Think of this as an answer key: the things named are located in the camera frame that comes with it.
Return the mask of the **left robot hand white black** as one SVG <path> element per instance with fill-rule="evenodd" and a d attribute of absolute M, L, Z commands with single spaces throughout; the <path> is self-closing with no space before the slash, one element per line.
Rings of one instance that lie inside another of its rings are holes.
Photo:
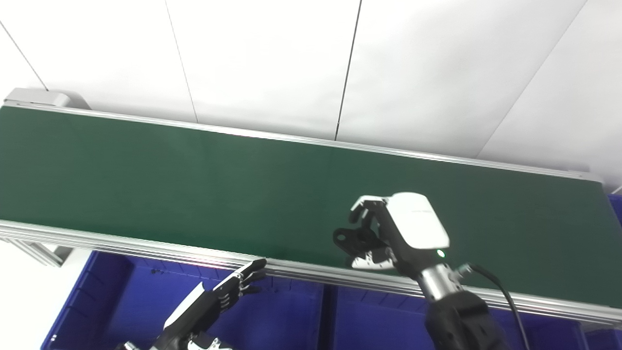
<path fill-rule="evenodd" d="M 208 329 L 241 297 L 260 292 L 252 283 L 266 276 L 266 259 L 238 268 L 213 288 L 199 283 L 167 318 L 152 350 L 232 350 L 233 346 Z"/>

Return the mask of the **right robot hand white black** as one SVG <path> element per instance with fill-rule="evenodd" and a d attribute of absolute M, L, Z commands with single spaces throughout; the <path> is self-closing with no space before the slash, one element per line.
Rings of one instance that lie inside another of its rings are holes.
<path fill-rule="evenodd" d="M 349 222 L 364 230 L 378 224 L 380 245 L 351 255 L 348 264 L 360 270 L 396 269 L 402 276 L 422 281 L 423 272 L 441 264 L 439 250 L 449 248 L 449 236 L 421 193 L 391 196 L 362 195 L 351 207 Z"/>

